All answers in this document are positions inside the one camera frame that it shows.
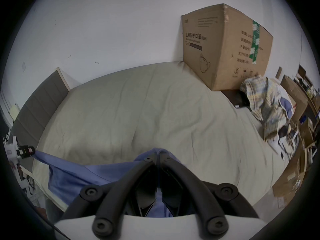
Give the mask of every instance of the cardboard box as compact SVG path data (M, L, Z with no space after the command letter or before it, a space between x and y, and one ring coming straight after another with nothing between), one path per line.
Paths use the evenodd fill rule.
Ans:
M307 118L306 121L300 127L301 138L304 139L306 147L313 143L313 124L310 118Z
M319 110L319 108L320 108L320 96L319 96L319 95L314 96L314 97L312 98L312 102L313 102L316 110Z
M291 120L294 122L299 122L301 116L308 106L308 98L300 89L300 87L286 75L282 78L281 86L296 102L297 106Z
M288 94L288 96L289 96L289 99L292 103L293 110L296 111L297 103L295 102L294 98L292 98L289 94Z
M273 37L242 12L218 4L182 22L183 61L211 90L237 90L246 78L264 75Z
M296 189L300 180L300 155L296 154L291 158L287 168L272 187L275 197L282 197Z

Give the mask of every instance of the plaid cloth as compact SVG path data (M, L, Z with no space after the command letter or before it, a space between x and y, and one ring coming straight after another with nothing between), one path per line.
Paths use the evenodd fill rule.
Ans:
M287 112L280 103L277 84L266 77L247 78L240 86L250 102L251 113L264 125L264 141L276 136L278 130L289 122Z

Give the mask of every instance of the gray headboard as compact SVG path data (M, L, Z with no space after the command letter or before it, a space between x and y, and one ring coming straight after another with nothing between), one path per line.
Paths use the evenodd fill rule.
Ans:
M58 70L44 80L23 105L13 123L9 143L16 136L19 145L37 148L47 123L69 92Z

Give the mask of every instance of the beige bedsheet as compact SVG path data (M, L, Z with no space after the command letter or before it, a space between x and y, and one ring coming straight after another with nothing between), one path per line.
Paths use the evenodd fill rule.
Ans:
M172 152L201 180L229 182L254 205L287 165L247 108L209 90L184 62L123 70L72 89L51 118L38 150L82 165L132 161L154 147ZM32 174L45 194L48 166Z

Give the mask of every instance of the white plastic part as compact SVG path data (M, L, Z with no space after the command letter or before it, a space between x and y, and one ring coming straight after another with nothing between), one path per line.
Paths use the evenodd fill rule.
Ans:
M92 232L95 216L61 220L55 226L71 240L98 240ZM258 218L226 215L229 229L221 240L247 240L266 223ZM120 240L201 239L195 214L171 218L146 218L124 215Z

